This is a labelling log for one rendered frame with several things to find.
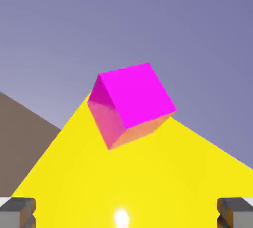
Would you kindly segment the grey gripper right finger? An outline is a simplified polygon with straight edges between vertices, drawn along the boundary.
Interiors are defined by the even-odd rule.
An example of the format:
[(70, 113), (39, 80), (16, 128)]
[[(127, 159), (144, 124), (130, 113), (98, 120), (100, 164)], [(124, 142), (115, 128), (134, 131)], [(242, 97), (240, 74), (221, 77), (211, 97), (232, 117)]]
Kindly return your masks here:
[(219, 198), (217, 228), (253, 228), (253, 197)]

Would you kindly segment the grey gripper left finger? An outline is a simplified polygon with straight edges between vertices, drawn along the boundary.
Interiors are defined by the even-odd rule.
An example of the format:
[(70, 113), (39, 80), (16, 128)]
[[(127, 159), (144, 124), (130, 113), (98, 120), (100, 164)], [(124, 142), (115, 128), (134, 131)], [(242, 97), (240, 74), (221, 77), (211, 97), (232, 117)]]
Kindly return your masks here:
[(27, 197), (0, 197), (0, 228), (36, 228), (36, 200)]

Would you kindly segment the small magenta cube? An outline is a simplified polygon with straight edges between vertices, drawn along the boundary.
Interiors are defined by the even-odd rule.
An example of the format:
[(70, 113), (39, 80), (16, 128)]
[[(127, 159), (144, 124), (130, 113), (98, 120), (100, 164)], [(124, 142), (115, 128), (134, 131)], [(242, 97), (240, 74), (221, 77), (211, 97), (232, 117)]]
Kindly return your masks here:
[(150, 63), (98, 74), (87, 105), (108, 149), (154, 132), (177, 111)]

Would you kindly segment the large yellow box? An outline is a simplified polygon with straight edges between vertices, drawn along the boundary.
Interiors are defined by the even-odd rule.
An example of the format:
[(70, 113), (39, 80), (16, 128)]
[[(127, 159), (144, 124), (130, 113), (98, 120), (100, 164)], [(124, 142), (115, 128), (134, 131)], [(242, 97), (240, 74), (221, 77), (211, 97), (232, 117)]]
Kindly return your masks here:
[(84, 100), (14, 191), (33, 197), (38, 228), (215, 228), (220, 197), (253, 197), (253, 169), (168, 118), (108, 149)]

